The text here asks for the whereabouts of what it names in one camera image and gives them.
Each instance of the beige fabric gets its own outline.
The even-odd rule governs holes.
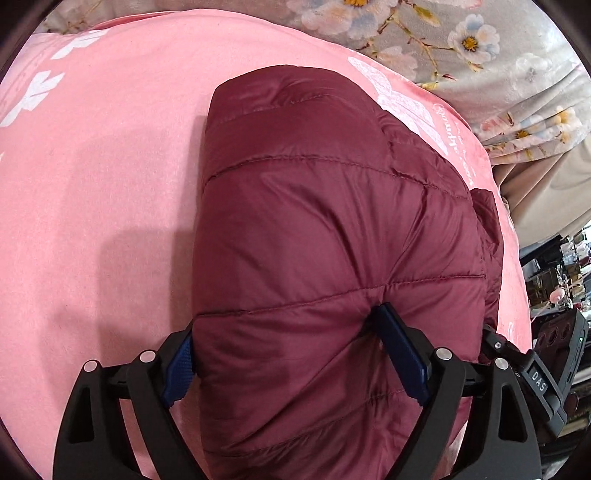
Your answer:
[[[591,137],[569,152],[529,163],[497,165],[519,244],[573,235],[591,220]]]

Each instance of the black device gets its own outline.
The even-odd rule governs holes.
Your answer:
[[[581,333],[575,327],[581,325],[578,317],[573,318],[569,340],[576,334],[583,343],[587,324]],[[372,309],[366,326],[381,339],[405,392],[423,406],[386,480],[431,480],[462,397],[472,397],[472,408],[454,470],[446,478],[541,478],[536,425],[550,437],[560,433],[566,422],[566,390],[558,382],[568,372],[558,372],[555,381],[538,352],[520,352],[489,327],[483,331],[482,346],[490,363],[464,362],[448,348],[435,348],[388,303]],[[157,352],[144,351],[130,364],[106,368],[97,360],[84,364],[59,431],[54,480],[145,479],[129,444],[119,406],[123,398],[132,401],[161,480],[207,480],[168,412],[184,397],[194,375],[191,327],[171,334]],[[566,362],[557,362],[561,349],[550,352],[541,347],[540,351],[552,359],[555,369],[564,365],[570,371],[570,353]],[[580,358],[577,348],[572,352]]]
[[[587,340],[589,324],[577,309],[570,309],[542,325],[534,347],[559,390],[566,396]]]

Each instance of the yellow flower center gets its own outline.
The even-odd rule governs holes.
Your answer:
[[[569,113],[566,110],[563,110],[562,112],[560,112],[558,115],[558,120],[560,120],[561,124],[567,124],[569,123]]]
[[[345,5],[350,5],[352,7],[365,7],[370,2],[370,0],[343,0]]]
[[[474,37],[466,37],[466,38],[464,38],[464,41],[462,42],[462,46],[466,50],[474,52],[478,48],[478,40],[475,39]]]

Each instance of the jacket stitching seam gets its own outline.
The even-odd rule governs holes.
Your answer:
[[[384,283],[381,285],[376,285],[373,287],[354,288],[353,290],[348,290],[345,292],[336,293],[334,295],[330,295],[328,297],[321,297],[319,299],[307,300],[307,301],[301,301],[301,302],[295,302],[295,303],[287,303],[285,305],[278,305],[275,307],[264,307],[261,309],[253,309],[253,310],[228,310],[225,312],[203,312],[203,313],[196,314],[194,318],[197,319],[197,318],[205,318],[205,317],[241,316],[241,315],[249,315],[249,314],[254,314],[254,313],[273,312],[274,310],[283,310],[283,309],[304,307],[304,306],[308,306],[308,305],[322,303],[325,301],[330,301],[330,300],[335,299],[337,297],[344,297],[345,295],[349,295],[351,293],[356,293],[356,292],[366,291],[366,290],[376,290],[378,288],[387,288],[387,287],[390,287],[393,285],[410,285],[410,284],[415,284],[415,283],[427,283],[430,281],[440,281],[440,280],[459,280],[459,279],[478,280],[478,279],[482,279],[482,278],[486,278],[486,275],[484,275],[484,274],[481,274],[481,275],[451,275],[448,277],[422,278],[420,280],[393,281],[393,282],[388,282],[388,283]]]
[[[336,164],[340,164],[340,165],[344,165],[344,166],[348,166],[348,167],[356,167],[356,168],[362,168],[364,170],[370,170],[370,171],[374,171],[377,173],[381,173],[383,175],[388,175],[390,177],[394,177],[394,178],[399,178],[399,179],[405,179],[408,181],[411,181],[413,183],[417,183],[419,185],[422,185],[423,187],[426,188],[431,188],[434,190],[438,190],[442,193],[445,193],[451,197],[454,198],[458,198],[458,199],[462,199],[462,200],[470,200],[471,198],[469,196],[461,196],[461,195],[455,195],[453,193],[447,192],[439,187],[437,187],[436,185],[433,185],[431,183],[423,183],[421,181],[418,181],[417,179],[414,179],[408,175],[403,175],[401,173],[392,173],[390,171],[386,171],[386,170],[381,170],[379,168],[375,168],[375,167],[369,167],[366,165],[360,165],[358,163],[352,163],[352,162],[346,162],[343,160],[338,160],[337,158],[332,158],[332,157],[325,157],[322,155],[277,155],[277,156],[263,156],[263,157],[255,157],[255,158],[250,158],[248,160],[243,160],[240,163],[237,163],[236,165],[232,165],[230,167],[225,167],[215,173],[213,173],[211,176],[209,176],[209,178],[205,181],[205,183],[203,184],[203,189],[202,191],[205,190],[205,188],[207,187],[207,185],[209,184],[209,182],[211,180],[214,180],[216,178],[219,178],[220,176],[222,176],[223,174],[229,172],[229,171],[233,171],[233,170],[238,170],[239,168],[248,166],[248,165],[252,165],[252,164],[256,164],[256,163],[261,163],[264,161],[286,161],[286,160],[311,160],[311,161],[319,161],[319,162],[326,162],[326,163],[336,163]]]

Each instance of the bed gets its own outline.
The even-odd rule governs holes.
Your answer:
[[[20,25],[32,26],[47,7],[37,4]],[[230,31],[239,43],[227,40]],[[485,150],[451,107],[360,54],[291,29],[220,11],[123,18],[78,36],[35,37],[8,70],[27,36],[12,32],[11,48],[2,42],[0,312],[10,328],[0,351],[0,413],[42,478],[51,478],[79,366],[92,357],[128,361],[189,321],[196,159],[218,84],[277,63],[317,66],[353,79],[395,116],[408,115],[380,99],[385,79],[431,108],[435,132],[418,133],[465,182],[497,192]],[[270,39],[281,49],[268,47]],[[496,202],[505,241],[499,331],[527,349],[517,236],[498,195]],[[200,458],[194,394],[174,417]],[[152,475],[137,429],[132,442]],[[19,468],[34,478],[22,458]]]

